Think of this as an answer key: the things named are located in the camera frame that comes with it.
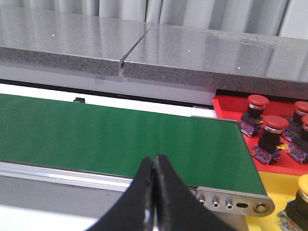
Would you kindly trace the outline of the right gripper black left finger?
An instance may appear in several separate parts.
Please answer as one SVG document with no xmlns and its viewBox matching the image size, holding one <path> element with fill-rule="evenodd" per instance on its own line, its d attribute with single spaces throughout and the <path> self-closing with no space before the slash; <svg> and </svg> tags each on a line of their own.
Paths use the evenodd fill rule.
<svg viewBox="0 0 308 231">
<path fill-rule="evenodd" d="M 146 157 L 127 190 L 89 231 L 151 231 L 154 227 L 153 161 Z"/>
</svg>

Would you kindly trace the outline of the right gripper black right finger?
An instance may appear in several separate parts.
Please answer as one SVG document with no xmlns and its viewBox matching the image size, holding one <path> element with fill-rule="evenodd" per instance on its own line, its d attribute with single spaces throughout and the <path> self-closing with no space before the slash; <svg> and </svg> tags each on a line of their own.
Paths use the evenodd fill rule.
<svg viewBox="0 0 308 231">
<path fill-rule="evenodd" d="M 189 191 L 166 155 L 155 158 L 154 199 L 160 231 L 233 231 Z"/>
</svg>

